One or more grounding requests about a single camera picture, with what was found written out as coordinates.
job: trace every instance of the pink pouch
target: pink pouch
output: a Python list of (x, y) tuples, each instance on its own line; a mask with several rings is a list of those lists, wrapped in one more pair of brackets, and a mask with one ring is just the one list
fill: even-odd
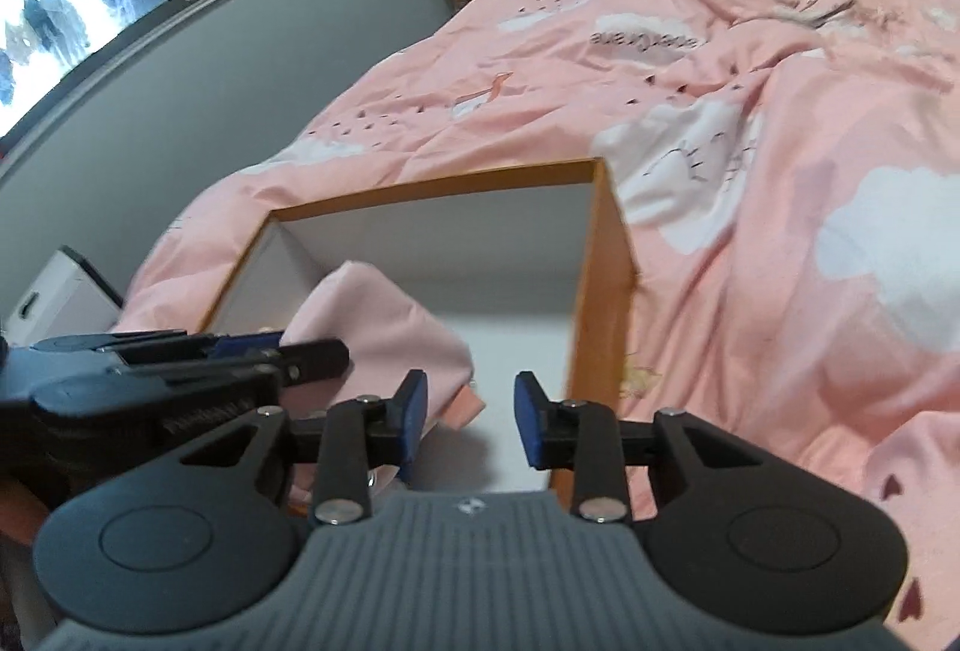
[[(427, 421), (460, 428), (484, 405), (470, 390), (473, 360), (467, 345), (379, 269), (347, 261), (330, 272), (301, 305), (281, 344), (337, 337), (350, 351), (350, 369), (338, 380), (288, 388), (280, 400), (291, 418), (307, 418), (362, 394), (392, 397), (410, 370), (427, 376)], [(376, 488), (397, 471), (381, 467)], [(313, 467), (296, 469), (293, 503), (308, 501)]]

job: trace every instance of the open cardboard box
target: open cardboard box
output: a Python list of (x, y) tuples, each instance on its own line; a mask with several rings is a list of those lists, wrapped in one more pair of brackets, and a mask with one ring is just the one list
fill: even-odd
[[(461, 432), (436, 428), (425, 438), (416, 488), (544, 488), (547, 478), (527, 466), (514, 423), (519, 371), (534, 371), (555, 400), (616, 409), (637, 270), (602, 159), (467, 173), (275, 210), (205, 328), (283, 328), (347, 260), (376, 266), (472, 351), (487, 409)], [(549, 485), (569, 501), (568, 472), (557, 470)]]

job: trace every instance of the pink blanket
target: pink blanket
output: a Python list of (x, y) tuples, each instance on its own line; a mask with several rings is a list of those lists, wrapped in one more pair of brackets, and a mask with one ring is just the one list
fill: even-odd
[[(960, 0), (476, 0), (212, 186), (122, 327), (196, 327), (265, 211), (604, 156), (643, 272), (622, 413), (685, 407), (880, 503), (890, 624), (960, 632)], [(651, 512), (644, 476), (635, 510)]]

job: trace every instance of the gray wall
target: gray wall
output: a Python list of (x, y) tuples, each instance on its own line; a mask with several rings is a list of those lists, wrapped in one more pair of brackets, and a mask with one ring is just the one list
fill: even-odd
[(126, 287), (198, 192), (448, 15), (444, 0), (224, 0), (174, 29), (0, 175), (0, 317), (62, 244)]

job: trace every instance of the metal pin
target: metal pin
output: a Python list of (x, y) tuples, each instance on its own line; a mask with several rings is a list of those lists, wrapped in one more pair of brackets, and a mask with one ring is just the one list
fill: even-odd
[(594, 496), (580, 503), (580, 516), (593, 523), (613, 523), (627, 515), (627, 506), (612, 496)]
[(313, 515), (320, 523), (340, 526), (360, 520), (363, 508), (352, 499), (328, 499), (317, 505)]

